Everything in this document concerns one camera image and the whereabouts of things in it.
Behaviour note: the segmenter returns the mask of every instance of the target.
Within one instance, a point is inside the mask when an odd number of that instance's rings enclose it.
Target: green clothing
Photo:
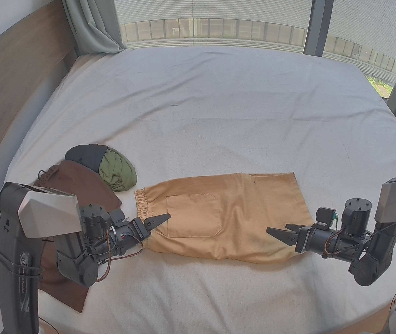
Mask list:
[[[115,192],[128,191],[137,181],[135,168],[130,161],[110,147],[99,165],[99,175]]]

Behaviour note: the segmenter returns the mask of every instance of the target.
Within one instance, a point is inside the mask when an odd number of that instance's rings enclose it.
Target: grass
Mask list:
[[[393,87],[384,83],[381,79],[376,79],[375,77],[369,77],[367,76],[368,81],[370,82],[370,84],[373,86],[373,88],[376,89],[376,91],[379,93],[379,95],[381,97],[384,97],[385,99],[388,98],[388,96],[390,95],[391,91],[393,90]],[[379,87],[383,88],[388,95],[385,95],[385,93],[382,92],[382,90],[380,90]]]

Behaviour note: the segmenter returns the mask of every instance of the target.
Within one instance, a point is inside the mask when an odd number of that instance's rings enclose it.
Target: brown shorts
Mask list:
[[[139,189],[135,198],[142,220],[171,215],[146,240],[160,253],[282,262],[297,253],[266,228],[313,223],[294,173],[180,178]]]

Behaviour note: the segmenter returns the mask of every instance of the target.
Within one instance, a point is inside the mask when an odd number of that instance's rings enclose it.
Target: mattress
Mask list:
[[[374,205],[396,176],[396,119],[352,64],[254,48],[176,47],[79,58],[39,114],[7,181],[32,183],[78,144],[109,145],[135,166],[117,193],[224,173],[294,172],[314,217],[352,197]],[[67,334],[330,333],[390,302],[390,268],[368,287],[349,264],[305,253],[251,264],[144,250],[114,261],[82,314],[39,292],[39,314]]]

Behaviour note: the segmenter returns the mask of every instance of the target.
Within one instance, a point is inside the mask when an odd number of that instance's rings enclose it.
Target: wooden headboard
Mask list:
[[[75,46],[61,0],[0,35],[0,142],[39,84]]]

